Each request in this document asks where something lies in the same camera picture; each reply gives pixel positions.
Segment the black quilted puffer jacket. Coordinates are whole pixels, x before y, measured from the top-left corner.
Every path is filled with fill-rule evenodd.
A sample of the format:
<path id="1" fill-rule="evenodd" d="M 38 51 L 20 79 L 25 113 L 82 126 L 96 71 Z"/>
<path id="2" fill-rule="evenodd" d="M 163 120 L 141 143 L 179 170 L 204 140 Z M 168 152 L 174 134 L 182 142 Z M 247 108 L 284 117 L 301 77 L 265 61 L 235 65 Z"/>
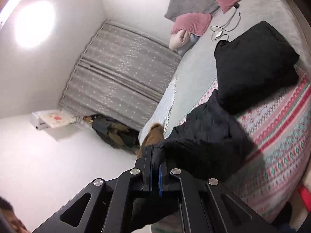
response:
<path id="1" fill-rule="evenodd" d="M 218 90 L 214 90 L 208 101 L 189 113 L 167 139 L 149 142 L 142 152 L 152 149 L 154 170 L 166 163 L 195 179 L 224 182 L 241 169 L 253 147 L 235 117 L 220 106 Z"/>

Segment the folded brown fleece coat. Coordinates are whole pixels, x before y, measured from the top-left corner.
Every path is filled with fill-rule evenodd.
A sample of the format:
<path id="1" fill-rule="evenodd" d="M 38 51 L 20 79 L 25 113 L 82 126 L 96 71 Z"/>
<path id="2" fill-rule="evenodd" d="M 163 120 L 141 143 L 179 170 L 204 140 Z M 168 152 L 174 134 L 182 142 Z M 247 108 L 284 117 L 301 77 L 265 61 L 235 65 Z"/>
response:
<path id="1" fill-rule="evenodd" d="M 162 124 L 155 123 L 152 125 L 144 141 L 142 142 L 140 149 L 137 153 L 137 158 L 139 159 L 142 157 L 142 149 L 144 147 L 146 147 L 147 145 L 156 145 L 162 140 L 164 140 L 164 128 Z"/>

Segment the light blue fringed blanket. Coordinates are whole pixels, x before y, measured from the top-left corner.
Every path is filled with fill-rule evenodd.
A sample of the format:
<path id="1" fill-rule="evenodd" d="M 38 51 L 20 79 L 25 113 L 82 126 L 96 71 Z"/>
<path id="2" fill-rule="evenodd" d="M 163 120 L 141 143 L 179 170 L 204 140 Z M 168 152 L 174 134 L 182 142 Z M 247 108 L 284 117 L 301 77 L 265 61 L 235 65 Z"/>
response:
<path id="1" fill-rule="evenodd" d="M 163 133 L 167 131 L 171 109 L 173 107 L 175 96 L 176 96 L 176 82 L 177 78 L 173 77 L 172 81 L 169 83 L 162 99 L 160 100 L 158 106 L 155 109 L 155 112 L 151 116 L 151 118 L 147 121 L 145 126 L 141 129 L 139 133 L 139 142 L 142 144 L 145 137 L 149 133 L 151 127 L 159 123 L 163 127 Z"/>

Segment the grey star-patterned curtain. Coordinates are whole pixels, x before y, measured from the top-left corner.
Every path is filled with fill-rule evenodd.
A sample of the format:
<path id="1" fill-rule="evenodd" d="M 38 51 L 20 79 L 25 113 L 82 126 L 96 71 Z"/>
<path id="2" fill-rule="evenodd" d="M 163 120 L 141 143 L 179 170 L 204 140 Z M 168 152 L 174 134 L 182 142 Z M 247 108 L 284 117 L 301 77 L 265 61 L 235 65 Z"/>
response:
<path id="1" fill-rule="evenodd" d="M 81 117 L 103 114 L 141 130 L 180 61 L 162 41 L 106 20 L 75 63 L 59 104 Z"/>

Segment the folded beige blanket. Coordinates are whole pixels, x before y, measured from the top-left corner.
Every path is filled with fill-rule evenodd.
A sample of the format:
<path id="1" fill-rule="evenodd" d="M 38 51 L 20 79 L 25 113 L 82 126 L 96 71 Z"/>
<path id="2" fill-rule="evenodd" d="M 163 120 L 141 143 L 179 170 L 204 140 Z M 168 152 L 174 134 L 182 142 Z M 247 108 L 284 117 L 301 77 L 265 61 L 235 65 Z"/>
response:
<path id="1" fill-rule="evenodd" d="M 190 39 L 190 33 L 186 30 L 180 30 L 176 34 L 172 34 L 170 38 L 169 48 L 176 51 L 178 48 L 183 47 Z"/>

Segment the folded grey-blue blanket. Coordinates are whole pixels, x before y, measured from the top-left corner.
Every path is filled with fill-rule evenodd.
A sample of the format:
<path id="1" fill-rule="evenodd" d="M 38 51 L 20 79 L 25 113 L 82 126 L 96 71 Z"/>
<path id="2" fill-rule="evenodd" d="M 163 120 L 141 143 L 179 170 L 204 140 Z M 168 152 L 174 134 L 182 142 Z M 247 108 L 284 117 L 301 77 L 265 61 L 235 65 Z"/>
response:
<path id="1" fill-rule="evenodd" d="M 194 45 L 195 43 L 197 43 L 197 41 L 199 40 L 200 36 L 197 36 L 195 34 L 190 34 L 190 38 L 188 40 L 188 42 L 186 44 L 184 44 L 182 47 L 178 48 L 176 50 L 176 52 L 180 55 L 180 56 L 184 56 L 185 53 L 187 51 L 189 51 Z"/>

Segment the patterned pink green bedspread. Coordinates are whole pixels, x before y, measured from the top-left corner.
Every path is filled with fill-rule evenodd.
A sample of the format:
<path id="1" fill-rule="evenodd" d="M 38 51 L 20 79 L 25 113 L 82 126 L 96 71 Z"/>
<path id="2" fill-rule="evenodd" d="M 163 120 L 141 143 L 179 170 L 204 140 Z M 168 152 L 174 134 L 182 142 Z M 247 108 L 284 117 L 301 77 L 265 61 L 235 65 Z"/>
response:
<path id="1" fill-rule="evenodd" d="M 300 182 L 310 158 L 310 82 L 295 68 L 284 88 L 236 119 L 255 143 L 244 166 L 225 185 L 269 223 Z"/>

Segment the pink pillow near headboard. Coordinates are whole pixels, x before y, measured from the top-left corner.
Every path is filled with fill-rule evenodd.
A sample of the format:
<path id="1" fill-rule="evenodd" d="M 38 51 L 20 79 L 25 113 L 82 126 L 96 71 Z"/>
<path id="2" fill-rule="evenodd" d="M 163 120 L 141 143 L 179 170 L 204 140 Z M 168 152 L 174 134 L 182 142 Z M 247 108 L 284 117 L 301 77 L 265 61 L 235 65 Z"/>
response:
<path id="1" fill-rule="evenodd" d="M 202 37 L 207 31 L 212 20 L 211 14 L 186 13 L 178 16 L 172 27 L 171 35 L 180 30 L 186 30 L 191 34 Z"/>

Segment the folded black garment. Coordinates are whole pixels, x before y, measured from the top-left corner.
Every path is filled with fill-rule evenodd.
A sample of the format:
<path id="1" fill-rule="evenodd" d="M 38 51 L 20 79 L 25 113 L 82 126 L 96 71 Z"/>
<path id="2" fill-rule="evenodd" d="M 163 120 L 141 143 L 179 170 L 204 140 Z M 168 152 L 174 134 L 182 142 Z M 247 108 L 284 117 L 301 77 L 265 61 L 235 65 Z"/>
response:
<path id="1" fill-rule="evenodd" d="M 283 87 L 296 85 L 299 55 L 266 21 L 231 42 L 218 41 L 214 57 L 218 100 L 230 115 L 239 114 Z"/>

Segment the grey bed sheet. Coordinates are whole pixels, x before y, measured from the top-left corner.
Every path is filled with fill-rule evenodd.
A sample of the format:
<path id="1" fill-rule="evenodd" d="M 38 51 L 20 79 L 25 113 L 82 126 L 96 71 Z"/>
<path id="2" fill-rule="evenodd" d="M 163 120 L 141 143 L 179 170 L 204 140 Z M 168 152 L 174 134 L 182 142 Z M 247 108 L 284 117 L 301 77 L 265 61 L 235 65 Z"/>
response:
<path id="1" fill-rule="evenodd" d="M 176 70 L 176 96 L 167 122 L 171 133 L 214 81 L 218 99 L 237 115 L 273 93 L 271 84 L 285 73 L 289 55 L 268 43 L 260 25 L 271 26 L 299 55 L 297 64 L 310 73 L 310 49 L 285 0 L 241 0 L 241 21 L 228 41 L 213 42 L 206 33 L 182 58 Z"/>

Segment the white wall air conditioner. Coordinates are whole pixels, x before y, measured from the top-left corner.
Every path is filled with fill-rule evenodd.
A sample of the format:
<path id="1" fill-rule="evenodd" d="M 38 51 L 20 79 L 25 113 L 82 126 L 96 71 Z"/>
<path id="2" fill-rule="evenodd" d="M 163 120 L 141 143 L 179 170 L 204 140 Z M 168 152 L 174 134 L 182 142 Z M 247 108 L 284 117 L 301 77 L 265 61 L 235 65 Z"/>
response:
<path id="1" fill-rule="evenodd" d="M 32 112 L 30 122 L 37 130 L 60 128 L 79 121 L 79 116 L 64 110 L 44 110 Z"/>

